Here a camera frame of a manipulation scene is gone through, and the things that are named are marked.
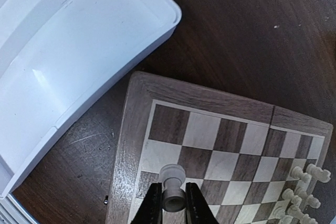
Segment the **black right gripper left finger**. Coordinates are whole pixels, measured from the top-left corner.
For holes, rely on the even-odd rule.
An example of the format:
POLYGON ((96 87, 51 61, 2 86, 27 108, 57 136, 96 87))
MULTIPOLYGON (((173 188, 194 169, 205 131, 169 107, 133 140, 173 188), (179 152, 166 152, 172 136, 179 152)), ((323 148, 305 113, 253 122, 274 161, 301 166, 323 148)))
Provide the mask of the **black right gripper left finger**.
POLYGON ((152 183, 131 224, 161 224, 162 184, 152 183))

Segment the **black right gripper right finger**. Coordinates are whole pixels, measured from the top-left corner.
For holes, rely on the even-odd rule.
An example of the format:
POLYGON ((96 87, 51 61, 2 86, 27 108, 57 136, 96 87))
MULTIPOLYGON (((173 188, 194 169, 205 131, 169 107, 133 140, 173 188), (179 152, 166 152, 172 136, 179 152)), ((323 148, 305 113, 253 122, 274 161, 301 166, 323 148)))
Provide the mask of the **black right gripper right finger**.
POLYGON ((196 183, 186 183, 185 223, 218 224, 196 183))

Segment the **light pawn mid board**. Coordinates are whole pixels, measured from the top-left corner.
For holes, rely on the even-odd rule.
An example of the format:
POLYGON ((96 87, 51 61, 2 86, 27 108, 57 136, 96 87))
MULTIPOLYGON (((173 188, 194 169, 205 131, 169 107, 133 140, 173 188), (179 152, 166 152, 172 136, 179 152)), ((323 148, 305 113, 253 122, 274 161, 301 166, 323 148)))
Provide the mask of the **light pawn mid board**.
POLYGON ((178 164, 167 164, 159 173, 162 183, 162 207, 166 212, 179 212, 185 208, 185 191, 181 188, 185 182, 185 170, 178 164))

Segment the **eleventh light chess piece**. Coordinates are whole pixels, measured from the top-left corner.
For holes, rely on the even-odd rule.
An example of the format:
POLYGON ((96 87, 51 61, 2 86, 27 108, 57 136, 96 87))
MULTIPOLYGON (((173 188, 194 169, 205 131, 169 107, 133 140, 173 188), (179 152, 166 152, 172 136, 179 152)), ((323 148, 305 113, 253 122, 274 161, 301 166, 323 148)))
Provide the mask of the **eleventh light chess piece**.
POLYGON ((313 194, 308 195, 307 192, 301 187, 298 187, 295 190, 295 195, 302 198, 302 202, 312 208, 318 209, 321 206, 321 202, 319 201, 319 199, 315 198, 313 194))

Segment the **light knight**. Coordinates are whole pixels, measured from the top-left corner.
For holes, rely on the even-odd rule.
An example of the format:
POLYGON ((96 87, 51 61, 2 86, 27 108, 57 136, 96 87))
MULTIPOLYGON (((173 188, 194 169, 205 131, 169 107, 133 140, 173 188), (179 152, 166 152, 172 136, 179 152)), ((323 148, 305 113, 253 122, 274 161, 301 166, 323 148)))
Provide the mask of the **light knight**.
POLYGON ((309 164, 306 168, 306 172, 322 183, 328 183, 331 180, 331 172, 315 164, 309 164))

